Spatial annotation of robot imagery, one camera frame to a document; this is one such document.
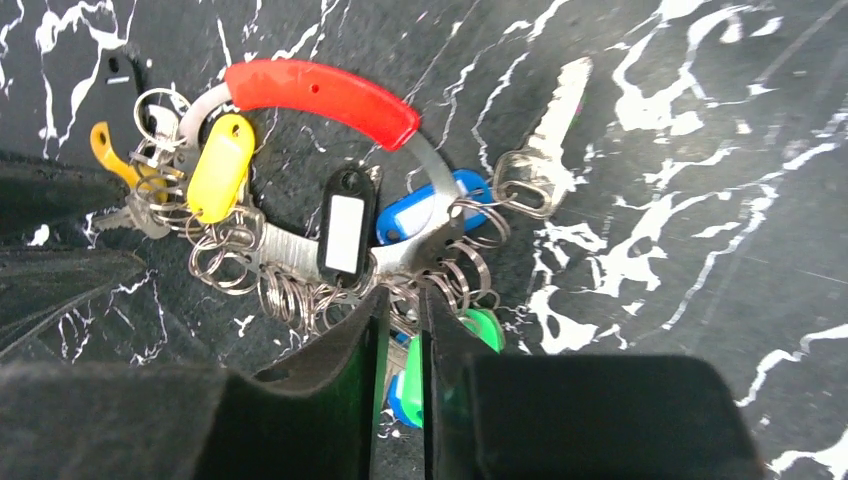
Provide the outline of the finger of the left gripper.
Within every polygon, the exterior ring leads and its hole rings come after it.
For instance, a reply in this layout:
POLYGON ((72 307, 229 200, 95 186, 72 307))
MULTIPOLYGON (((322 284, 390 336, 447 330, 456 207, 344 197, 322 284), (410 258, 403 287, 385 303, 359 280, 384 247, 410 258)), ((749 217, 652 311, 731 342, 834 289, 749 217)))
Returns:
POLYGON ((3 248, 1 355, 59 316, 145 270, 132 253, 108 249, 3 248))
POLYGON ((124 181, 100 167, 64 165, 18 153, 1 155, 1 235, 82 216, 118 204, 124 181))

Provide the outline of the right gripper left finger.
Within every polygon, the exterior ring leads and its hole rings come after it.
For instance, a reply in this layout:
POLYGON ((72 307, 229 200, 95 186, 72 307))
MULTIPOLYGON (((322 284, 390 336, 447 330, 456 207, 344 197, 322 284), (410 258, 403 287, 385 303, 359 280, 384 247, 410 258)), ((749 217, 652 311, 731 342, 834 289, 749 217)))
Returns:
POLYGON ((5 479, 366 479, 388 292, 255 377, 220 367, 1 371, 5 479))

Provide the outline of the keyring with coloured key tags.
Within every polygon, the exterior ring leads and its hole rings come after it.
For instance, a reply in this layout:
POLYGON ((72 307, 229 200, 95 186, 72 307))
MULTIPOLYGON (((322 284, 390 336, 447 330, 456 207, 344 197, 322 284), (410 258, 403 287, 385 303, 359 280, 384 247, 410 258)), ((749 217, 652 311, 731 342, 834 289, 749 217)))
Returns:
POLYGON ((129 187, 124 206, 97 216, 98 230, 171 234, 192 246, 190 273, 232 296, 256 294, 267 314, 317 333, 372 289, 390 292, 392 334, 384 398, 405 425, 424 425, 418 300, 437 287, 458 320, 492 350, 505 341, 494 311, 484 252, 503 245, 511 210, 547 219, 573 189, 562 144, 579 115, 591 58, 565 64, 538 125, 503 154, 490 178, 452 169, 420 132, 420 118, 384 88, 327 65, 256 60, 228 67, 221 84, 185 113, 140 96, 132 108, 140 139, 118 152, 106 122, 89 142, 101 166, 129 187), (256 136, 246 113, 282 108, 346 125, 386 152, 413 157, 427 183, 381 206, 378 167, 350 164, 327 181, 317 239, 271 223, 249 191, 256 136))

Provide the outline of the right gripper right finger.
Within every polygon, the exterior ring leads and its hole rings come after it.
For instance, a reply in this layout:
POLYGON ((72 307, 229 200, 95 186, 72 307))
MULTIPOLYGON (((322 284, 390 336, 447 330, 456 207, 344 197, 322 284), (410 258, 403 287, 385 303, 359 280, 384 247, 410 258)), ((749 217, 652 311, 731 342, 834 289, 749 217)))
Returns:
POLYGON ((762 479, 729 387, 683 355, 497 353, 420 294, 429 479, 762 479))

